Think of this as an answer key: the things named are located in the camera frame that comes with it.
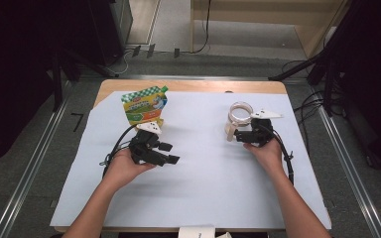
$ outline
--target forearm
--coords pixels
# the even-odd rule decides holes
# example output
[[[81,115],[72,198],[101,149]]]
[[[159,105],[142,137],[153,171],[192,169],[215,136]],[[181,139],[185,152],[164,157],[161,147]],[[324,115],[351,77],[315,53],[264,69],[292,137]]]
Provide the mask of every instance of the forearm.
[[[330,237],[286,175],[281,173],[272,176],[272,179],[286,224],[287,235],[291,238]]]
[[[99,237],[114,192],[101,183],[63,237]]]

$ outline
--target black equipment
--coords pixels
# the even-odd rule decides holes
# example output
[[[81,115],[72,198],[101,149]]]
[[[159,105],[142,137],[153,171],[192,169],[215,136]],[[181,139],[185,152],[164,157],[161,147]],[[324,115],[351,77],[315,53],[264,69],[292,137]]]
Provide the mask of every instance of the black equipment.
[[[173,146],[171,144],[160,142],[159,136],[157,136],[156,133],[145,130],[138,130],[137,135],[132,138],[127,147],[119,148],[119,145],[121,145],[120,142],[125,135],[136,126],[137,124],[132,125],[126,129],[125,132],[123,132],[122,136],[120,136],[119,140],[116,142],[116,145],[113,147],[112,152],[106,156],[104,162],[100,163],[101,166],[105,166],[103,176],[106,174],[107,169],[109,168],[116,153],[125,148],[129,148],[131,150],[132,160],[137,165],[144,162],[156,166],[163,166],[164,164],[175,165],[178,162],[180,157],[172,155],[166,156],[160,152],[153,151],[154,148],[158,148],[160,151],[169,152]]]
[[[273,138],[275,138],[280,144],[281,151],[283,152],[284,161],[287,164],[287,171],[289,173],[289,180],[292,184],[294,184],[294,171],[291,163],[293,155],[289,155],[287,153],[283,141],[278,135],[274,133],[271,120],[252,118],[252,120],[250,121],[250,126],[252,127],[251,131],[239,131],[236,129],[234,131],[234,136],[236,136],[236,140],[238,142],[243,143],[256,143],[259,144],[259,147],[262,147],[269,141],[271,141]]]
[[[165,163],[175,165],[178,162],[180,157],[172,155],[166,156],[160,152],[153,151],[154,148],[158,148],[161,151],[169,152],[173,147],[170,144],[158,140],[159,137],[155,133],[144,130],[138,131],[128,146],[135,164],[146,162],[156,166],[163,166]]]
[[[264,128],[267,128],[269,131],[274,130],[270,119],[253,118],[250,126],[252,131],[239,131],[236,129],[234,136],[236,136],[238,142],[259,143],[259,146],[262,147],[274,138],[274,135],[264,130]]]

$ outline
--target white tag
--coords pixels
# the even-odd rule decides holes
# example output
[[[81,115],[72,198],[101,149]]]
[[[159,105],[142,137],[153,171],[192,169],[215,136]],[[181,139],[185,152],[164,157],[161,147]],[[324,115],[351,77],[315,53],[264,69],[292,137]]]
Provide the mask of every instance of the white tag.
[[[138,124],[137,128],[144,131],[159,134],[159,135],[162,134],[162,130],[160,130],[160,127],[156,122],[147,122],[147,123]]]
[[[223,235],[220,235],[220,236],[217,236],[217,238],[231,238],[231,234],[226,232],[225,234]]]
[[[267,111],[267,110],[260,110],[258,112],[254,112],[250,115],[252,118],[258,118],[258,119],[272,119],[272,118],[281,118],[283,115],[272,112],[272,111]]]
[[[215,228],[209,226],[181,227],[179,238],[214,238]]]

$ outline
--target black tape mark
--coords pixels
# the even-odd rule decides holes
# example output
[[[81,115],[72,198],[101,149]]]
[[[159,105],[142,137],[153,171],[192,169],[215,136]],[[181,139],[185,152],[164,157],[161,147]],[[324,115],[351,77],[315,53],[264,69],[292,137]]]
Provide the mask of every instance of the black tape mark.
[[[79,124],[81,123],[81,121],[82,121],[82,117],[84,117],[84,114],[83,113],[70,113],[70,115],[71,116],[79,116],[79,120],[78,120],[78,122],[76,123],[76,126],[75,126],[75,128],[73,129],[73,132],[76,132],[76,130],[78,129],[78,127],[79,127]]]

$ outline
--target hand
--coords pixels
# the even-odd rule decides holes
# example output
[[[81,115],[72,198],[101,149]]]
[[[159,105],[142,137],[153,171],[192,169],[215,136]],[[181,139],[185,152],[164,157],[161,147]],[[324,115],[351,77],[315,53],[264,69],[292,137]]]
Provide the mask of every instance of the hand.
[[[120,187],[131,182],[136,176],[154,167],[154,165],[148,163],[135,164],[131,158],[131,151],[124,149],[114,155],[102,183],[108,185],[113,191],[117,191]]]
[[[256,147],[249,143],[245,143],[243,146],[256,157],[270,176],[284,173],[282,151],[276,139],[271,140],[263,147]]]

